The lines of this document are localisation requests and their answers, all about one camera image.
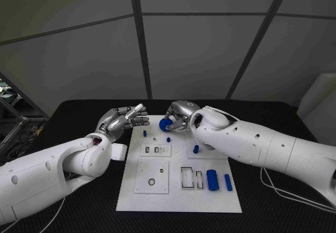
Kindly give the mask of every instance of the gray wall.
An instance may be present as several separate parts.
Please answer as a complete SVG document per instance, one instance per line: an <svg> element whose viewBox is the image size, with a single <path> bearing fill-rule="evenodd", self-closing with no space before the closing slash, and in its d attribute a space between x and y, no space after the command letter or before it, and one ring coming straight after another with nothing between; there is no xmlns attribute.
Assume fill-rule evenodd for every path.
<svg viewBox="0 0 336 233"><path fill-rule="evenodd" d="M11 0L0 9L0 72L49 116L72 99L297 106L336 71L333 0Z"/></svg>

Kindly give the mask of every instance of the cable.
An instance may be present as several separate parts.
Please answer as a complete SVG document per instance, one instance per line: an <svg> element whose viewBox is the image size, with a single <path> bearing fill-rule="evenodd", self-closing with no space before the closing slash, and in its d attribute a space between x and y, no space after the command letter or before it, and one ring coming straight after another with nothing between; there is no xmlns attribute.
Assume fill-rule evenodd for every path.
<svg viewBox="0 0 336 233"><path fill-rule="evenodd" d="M265 171L265 174L266 174L268 180L269 180L269 182L271 182L271 185L265 184L264 181L262 181L262 170ZM327 212L330 212L330 213L336 213L336 208L333 208L333 207L330 207L330 206L327 206L327 205L323 205L323 204L320 204L320 203L317 203L317 202L314 202L314 201L311 201L311 200L308 200L308 199L300 197L298 195L295 195L295 194L292 194L292 193L284 191L284 190L279 189L279 188L275 188L275 186L274 186L274 184L272 184L272 181L271 181L271 177L269 177L269 175L268 175L268 172L266 172L265 168L261 168L261 182L262 182L262 184L264 184L266 187L269 187L269 188L274 189L275 193L277 193L282 198L290 199L290 200L294 200L294 201L297 201L297 202L300 202L300 203L304 203L305 205L310 205L310 206L313 206L314 208L317 208L317 209L320 209L320 210L324 210L324 211L327 211ZM294 198L290 198L290 197L284 196L282 194L278 193L278 191L281 191L281 192L284 192L284 193L292 195L294 197L297 197L297 198L300 198L300 199L302 199L302 200L305 200L305 201L308 201L308 202L311 202L311 203L307 203L307 202L304 202L304 201L301 201L301 200L297 200L297 199L294 199Z"/></svg>
<svg viewBox="0 0 336 233"><path fill-rule="evenodd" d="M222 110L219 110L219 109L216 109L216 108L213 108L213 107L210 107L210 106L204 106L203 108L204 108L204 109L209 109L209 110L216 110L217 112L220 112L220 113L229 115L235 120L239 120L239 119L238 119L235 116L232 116L229 113L226 113L225 111L222 111Z"/></svg>
<svg viewBox="0 0 336 233"><path fill-rule="evenodd" d="M62 204L60 204L60 206L59 206L57 212L56 212L56 214L54 214L54 216L53 216L53 218L52 218L49 224L47 224L46 227L43 228L43 230L40 231L40 233L46 230L46 228L49 227L52 221L56 219L57 213L59 213L59 211L60 211L60 209L62 209L62 206L63 206L63 203L65 203L65 198L63 198Z"/></svg>
<svg viewBox="0 0 336 233"><path fill-rule="evenodd" d="M14 223L0 232L0 233L4 233L14 225L16 223L18 222L20 220L16 220Z"/></svg>

